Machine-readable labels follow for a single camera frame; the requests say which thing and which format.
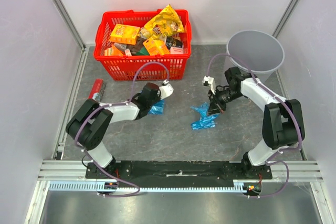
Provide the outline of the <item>long red box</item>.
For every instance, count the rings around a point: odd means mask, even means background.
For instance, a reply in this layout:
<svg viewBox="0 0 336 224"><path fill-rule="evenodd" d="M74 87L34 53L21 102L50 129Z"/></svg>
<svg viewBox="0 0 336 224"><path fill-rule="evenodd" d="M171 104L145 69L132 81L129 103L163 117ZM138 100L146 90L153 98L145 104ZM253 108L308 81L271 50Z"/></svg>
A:
<svg viewBox="0 0 336 224"><path fill-rule="evenodd" d="M89 98L101 102L106 83L102 79L96 79L89 94Z"/></svg>

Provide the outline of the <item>torn blue trash bag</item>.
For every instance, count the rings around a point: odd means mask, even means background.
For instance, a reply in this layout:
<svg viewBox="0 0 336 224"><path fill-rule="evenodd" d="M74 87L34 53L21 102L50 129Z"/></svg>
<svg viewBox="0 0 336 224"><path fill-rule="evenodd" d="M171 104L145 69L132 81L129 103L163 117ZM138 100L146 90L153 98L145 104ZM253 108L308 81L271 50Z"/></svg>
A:
<svg viewBox="0 0 336 224"><path fill-rule="evenodd" d="M140 110L138 114L139 118L142 118L148 114L154 114L154 115L163 114L164 106L162 109L155 109L154 107L150 108L148 106L150 96L157 94L157 92L158 91L145 91L144 89L140 92L140 95L138 97L138 102L140 104L139 106Z"/></svg>

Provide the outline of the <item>blue trash bag roll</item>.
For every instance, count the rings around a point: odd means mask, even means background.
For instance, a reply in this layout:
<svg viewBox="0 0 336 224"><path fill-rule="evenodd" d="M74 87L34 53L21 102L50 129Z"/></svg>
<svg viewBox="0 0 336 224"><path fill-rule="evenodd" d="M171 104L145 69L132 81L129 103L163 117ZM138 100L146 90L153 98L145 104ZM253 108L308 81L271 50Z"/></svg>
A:
<svg viewBox="0 0 336 224"><path fill-rule="evenodd" d="M216 126L215 119L219 116L219 114L207 115L207 111L209 109L209 104L207 102L200 106L192 106L191 109L200 114L199 120L191 124L191 128L193 130L208 129Z"/></svg>

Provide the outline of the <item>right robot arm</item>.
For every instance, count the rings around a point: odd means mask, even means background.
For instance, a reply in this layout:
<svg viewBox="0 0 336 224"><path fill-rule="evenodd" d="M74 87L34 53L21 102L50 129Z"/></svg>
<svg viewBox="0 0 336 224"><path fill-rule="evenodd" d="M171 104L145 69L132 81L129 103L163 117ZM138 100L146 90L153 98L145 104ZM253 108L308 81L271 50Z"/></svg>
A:
<svg viewBox="0 0 336 224"><path fill-rule="evenodd" d="M228 103L246 97L263 112L262 139L243 155L239 173L254 178L266 168L275 154L300 146L305 137L301 104L275 94L252 73L242 73L237 67L225 71L226 86L217 86L213 77L205 76L202 84L209 87L207 115L224 113Z"/></svg>

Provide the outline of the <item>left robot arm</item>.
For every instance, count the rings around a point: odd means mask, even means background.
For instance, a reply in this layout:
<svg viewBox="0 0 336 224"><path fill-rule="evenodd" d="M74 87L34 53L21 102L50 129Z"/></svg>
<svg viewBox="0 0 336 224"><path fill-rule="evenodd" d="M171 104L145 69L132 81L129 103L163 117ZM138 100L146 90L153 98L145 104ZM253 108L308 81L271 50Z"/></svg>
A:
<svg viewBox="0 0 336 224"><path fill-rule="evenodd" d="M100 103L87 99L66 125L66 133L93 160L104 178L116 174L116 159L107 150L103 137L110 124L135 121L148 115L152 107L173 94L168 80L161 86L148 82L130 100L121 103Z"/></svg>

